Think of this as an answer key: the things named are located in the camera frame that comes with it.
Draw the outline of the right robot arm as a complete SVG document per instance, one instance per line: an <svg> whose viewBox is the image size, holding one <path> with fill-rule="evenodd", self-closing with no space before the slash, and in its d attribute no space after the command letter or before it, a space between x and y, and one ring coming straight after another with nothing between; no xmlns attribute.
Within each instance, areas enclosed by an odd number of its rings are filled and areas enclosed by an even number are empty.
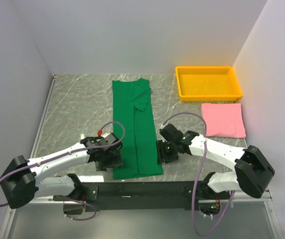
<svg viewBox="0 0 285 239"><path fill-rule="evenodd" d="M260 198L275 175L274 168L255 146L248 148L230 146L202 134L188 130L182 133L168 124L159 130L161 140L156 142L158 163L171 163L180 154L205 156L229 168L229 172L210 172L197 184L197 192L206 199L226 191L242 191Z"/></svg>

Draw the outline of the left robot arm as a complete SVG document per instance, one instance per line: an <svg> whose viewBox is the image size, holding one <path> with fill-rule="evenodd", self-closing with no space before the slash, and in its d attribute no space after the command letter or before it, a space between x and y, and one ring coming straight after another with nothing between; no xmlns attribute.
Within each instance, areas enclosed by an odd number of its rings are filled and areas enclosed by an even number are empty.
<svg viewBox="0 0 285 239"><path fill-rule="evenodd" d="M25 206L34 198L66 196L81 200L87 193L75 173L56 176L74 166L94 162L98 171L122 165L120 150L123 144L112 133L86 137L76 144L38 158L15 157L1 176L0 186L12 209Z"/></svg>

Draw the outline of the green t shirt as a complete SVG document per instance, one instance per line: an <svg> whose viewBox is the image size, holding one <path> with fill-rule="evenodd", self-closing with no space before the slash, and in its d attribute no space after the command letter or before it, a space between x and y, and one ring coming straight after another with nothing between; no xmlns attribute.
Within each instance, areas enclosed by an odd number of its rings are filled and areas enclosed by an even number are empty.
<svg viewBox="0 0 285 239"><path fill-rule="evenodd" d="M132 179L163 174L157 162L149 80L112 82L113 120L125 128L120 150L122 166L113 169L113 179Z"/></svg>

